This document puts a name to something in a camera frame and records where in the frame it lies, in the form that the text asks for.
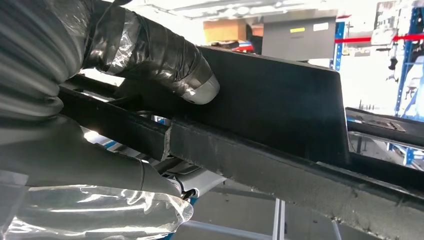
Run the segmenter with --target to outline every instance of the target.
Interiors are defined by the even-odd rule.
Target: ceiling light
[[[227,9],[233,9],[233,8],[237,8],[240,7],[242,4],[241,3],[236,3],[236,4],[228,4],[226,6]]]
[[[264,13],[272,13],[275,12],[276,8],[273,6],[258,6],[258,7],[252,7],[250,9],[250,14],[264,14]]]
[[[310,0],[284,0],[282,3],[285,5],[290,5],[290,4],[307,4],[311,2]]]
[[[248,14],[250,9],[247,6],[241,6],[237,9],[237,13],[240,15]]]
[[[317,4],[299,4],[299,5],[292,5],[292,6],[285,6],[285,7],[280,7],[277,8],[279,11],[281,10],[286,10],[286,11],[291,11],[291,10],[306,10],[306,9],[317,9],[319,5]]]
[[[236,10],[234,10],[234,9],[232,9],[232,8],[228,8],[225,12],[224,12],[224,15],[226,15],[226,16],[233,16],[233,15],[235,15],[237,13],[237,11]]]
[[[187,17],[187,18],[199,18],[199,17],[203,16],[203,12],[199,11],[198,9],[196,9],[196,10],[173,11],[173,14],[184,16],[184,17]]]

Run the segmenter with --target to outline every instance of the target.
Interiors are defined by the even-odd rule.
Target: clear plastic bag
[[[0,170],[0,240],[5,233],[24,199],[28,187],[28,176]]]
[[[164,193],[92,185],[30,187],[4,239],[158,239],[192,215],[187,201]]]

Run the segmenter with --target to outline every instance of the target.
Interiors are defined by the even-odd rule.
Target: black panel
[[[348,121],[347,128],[352,132],[360,132],[364,134],[373,135],[376,137],[390,139],[405,144],[411,144],[424,148],[424,123],[404,119],[395,116],[378,115],[367,111],[358,110],[354,108],[346,108],[346,115],[348,117],[357,119],[361,118],[366,121],[384,122],[389,123],[396,129],[389,129],[387,127],[380,127],[371,124],[364,124],[359,122]]]
[[[121,97],[141,94],[153,109],[184,115],[298,157],[348,162],[340,76],[323,67],[201,47],[220,92],[189,104],[149,81],[126,80]]]
[[[113,98],[117,88],[114,85],[97,81],[81,74],[73,76],[70,80],[62,83],[61,86],[77,92],[93,92],[107,98]]]
[[[168,128],[69,89],[60,97],[62,113],[155,158],[170,154],[381,238],[424,234],[423,172],[354,153],[342,169],[187,119]]]

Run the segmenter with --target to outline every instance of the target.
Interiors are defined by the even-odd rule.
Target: black metal frame
[[[379,122],[393,123],[396,126],[401,126],[402,131],[391,130],[384,127],[379,127],[370,124],[361,124],[354,121],[347,122],[347,128],[352,132],[359,132],[368,135],[375,135],[383,139],[406,143],[409,145],[424,148],[424,123],[410,119],[386,116],[370,113],[363,110],[347,107],[346,114],[373,119]]]
[[[78,78],[61,86],[62,113],[101,135],[157,160],[174,156],[194,163],[377,237],[423,236],[422,172],[354,153],[352,164],[343,169],[183,118],[168,127],[133,113],[146,110],[137,97],[102,102],[81,94],[82,89],[112,91],[104,83]]]

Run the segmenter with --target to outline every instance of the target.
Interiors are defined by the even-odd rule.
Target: cardboard box
[[[246,22],[244,19],[205,21],[203,31],[207,43],[246,41]]]
[[[263,37],[264,36],[264,25],[263,24],[253,25],[252,26],[252,35]]]

